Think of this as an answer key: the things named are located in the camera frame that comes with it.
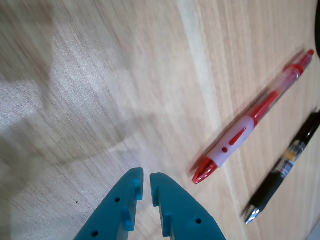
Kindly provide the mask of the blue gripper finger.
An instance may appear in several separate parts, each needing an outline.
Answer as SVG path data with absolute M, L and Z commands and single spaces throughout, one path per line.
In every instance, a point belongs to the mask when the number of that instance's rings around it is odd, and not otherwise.
M 164 173 L 150 175 L 152 204 L 162 235 L 171 240 L 224 240 L 215 219 L 182 186 Z
M 127 240 L 135 229 L 137 201 L 143 199 L 144 171 L 132 168 L 93 212 L 76 240 Z

